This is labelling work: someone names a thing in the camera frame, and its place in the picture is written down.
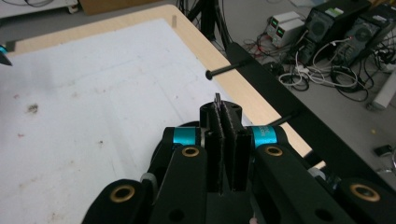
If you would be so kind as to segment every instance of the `screw hole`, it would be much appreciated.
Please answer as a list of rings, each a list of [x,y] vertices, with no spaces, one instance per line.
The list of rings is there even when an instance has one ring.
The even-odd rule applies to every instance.
[[[271,156],[281,156],[283,151],[278,147],[267,147],[265,152]]]
[[[184,213],[180,209],[175,209],[169,213],[169,220],[174,222],[179,222],[183,220]]]
[[[121,185],[113,189],[110,200],[114,203],[124,203],[134,196],[134,187],[131,185]]]
[[[199,150],[195,147],[186,147],[184,148],[181,153],[185,156],[185,157],[196,157],[199,154]]]

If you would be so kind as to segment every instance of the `black cable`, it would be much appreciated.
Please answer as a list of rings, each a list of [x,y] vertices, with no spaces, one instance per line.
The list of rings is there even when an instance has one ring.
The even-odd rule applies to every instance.
[[[8,2],[7,0],[2,0],[2,2],[12,5],[12,6],[17,6],[17,7],[44,7],[48,4],[50,4],[51,2],[53,2],[53,0],[45,0],[42,2],[38,2],[38,3],[29,3],[29,0],[24,0],[24,2],[26,4],[18,4],[18,3]]]
[[[370,89],[374,86],[375,83],[374,83],[373,77],[367,72],[367,68],[366,68],[367,58],[368,58],[368,57],[366,57],[366,58],[364,59],[364,61],[363,61],[363,70],[364,70],[364,73],[365,73],[366,76],[367,76],[367,79],[364,80],[363,83],[364,83],[364,86],[365,86],[366,83],[370,80],[371,83],[372,83],[372,85],[371,85],[370,87],[366,87],[367,90],[370,90]]]
[[[351,98],[351,97],[345,95],[344,92],[341,91],[339,88],[336,88],[336,89],[338,90],[338,92],[341,93],[341,95],[343,95],[343,96],[345,96],[347,99],[349,99],[349,100],[351,100],[351,101],[355,101],[355,102],[364,102],[364,101],[366,101],[367,98],[369,97],[369,92],[368,92],[366,89],[361,90],[361,91],[365,91],[365,93],[366,93],[365,96],[364,96],[364,98],[363,98],[362,100],[357,100],[357,99]]]
[[[223,20],[224,20],[224,25],[227,27],[227,21],[225,19],[225,13],[224,13],[224,0],[221,0],[221,7],[222,7],[222,14],[223,14]],[[233,39],[230,36],[230,33],[227,33],[228,37],[230,38],[231,42],[233,42]]]
[[[29,3],[29,0],[24,0],[25,3],[30,6],[30,7],[44,7],[48,4],[50,4],[51,2],[53,2],[54,0],[48,0],[48,1],[43,1],[43,2],[39,2],[39,3]]]

